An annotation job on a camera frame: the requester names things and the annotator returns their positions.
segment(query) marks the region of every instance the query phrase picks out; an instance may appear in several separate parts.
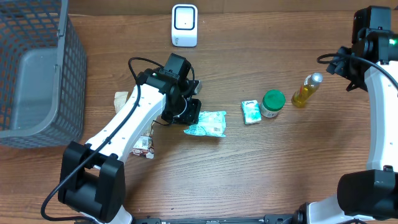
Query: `plastic bin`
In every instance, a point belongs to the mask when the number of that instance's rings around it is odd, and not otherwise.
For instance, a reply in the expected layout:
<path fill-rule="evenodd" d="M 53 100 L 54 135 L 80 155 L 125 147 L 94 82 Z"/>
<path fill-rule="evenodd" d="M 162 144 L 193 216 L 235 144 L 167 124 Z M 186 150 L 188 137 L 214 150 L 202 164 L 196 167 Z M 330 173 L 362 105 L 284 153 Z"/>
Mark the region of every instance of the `plastic bin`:
<path fill-rule="evenodd" d="M 0 0 L 0 144 L 61 146 L 83 134 L 86 53 L 67 0 Z"/>

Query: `wooden table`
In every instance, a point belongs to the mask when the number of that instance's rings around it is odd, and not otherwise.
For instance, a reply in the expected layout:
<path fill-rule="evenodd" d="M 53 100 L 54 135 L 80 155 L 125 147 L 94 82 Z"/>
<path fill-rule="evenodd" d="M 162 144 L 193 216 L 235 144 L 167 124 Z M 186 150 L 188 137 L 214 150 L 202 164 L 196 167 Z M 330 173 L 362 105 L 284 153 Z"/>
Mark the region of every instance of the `wooden table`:
<path fill-rule="evenodd" d="M 368 159 L 368 94 L 347 93 L 349 82 L 315 61 L 350 46 L 353 14 L 200 15 L 198 46 L 191 49 L 172 46 L 171 15 L 72 17 L 88 54 L 81 142 L 114 116 L 114 93 L 133 89 L 130 57 L 164 64 L 174 52 L 192 63 L 203 82 L 202 110 L 227 112 L 227 137 L 188 136 L 183 126 L 156 126 L 155 159 L 131 156 L 125 166 L 127 210 L 138 218 L 258 217 L 322 200 L 336 192 L 343 174 L 364 170 Z M 392 21 L 398 30 L 398 13 Z M 306 108 L 294 108 L 290 97 L 313 72 L 323 72 L 324 83 Z M 241 102 L 261 100 L 272 89 L 286 96 L 282 112 L 245 125 Z M 58 183 L 63 150 L 0 149 L 0 223 L 49 223 L 40 206 Z M 56 199 L 47 213 L 76 214 Z"/>

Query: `can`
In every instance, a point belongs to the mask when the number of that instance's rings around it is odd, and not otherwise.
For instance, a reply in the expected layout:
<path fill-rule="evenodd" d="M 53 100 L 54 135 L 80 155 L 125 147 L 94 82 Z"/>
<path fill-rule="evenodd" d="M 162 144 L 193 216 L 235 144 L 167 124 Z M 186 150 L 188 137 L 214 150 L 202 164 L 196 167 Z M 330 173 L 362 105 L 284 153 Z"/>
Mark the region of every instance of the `can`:
<path fill-rule="evenodd" d="M 260 106 L 260 112 L 266 118 L 273 118 L 278 115 L 286 102 L 284 94 L 279 90 L 268 91 Z"/>

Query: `gray plastic crate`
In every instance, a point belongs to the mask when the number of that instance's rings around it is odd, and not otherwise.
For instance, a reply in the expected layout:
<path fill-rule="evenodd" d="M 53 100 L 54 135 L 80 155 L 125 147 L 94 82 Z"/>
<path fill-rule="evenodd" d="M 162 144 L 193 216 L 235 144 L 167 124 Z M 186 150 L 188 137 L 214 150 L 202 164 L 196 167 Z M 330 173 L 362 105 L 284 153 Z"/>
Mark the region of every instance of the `gray plastic crate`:
<path fill-rule="evenodd" d="M 79 140 L 86 68 L 67 0 L 0 0 L 0 144 Z"/>

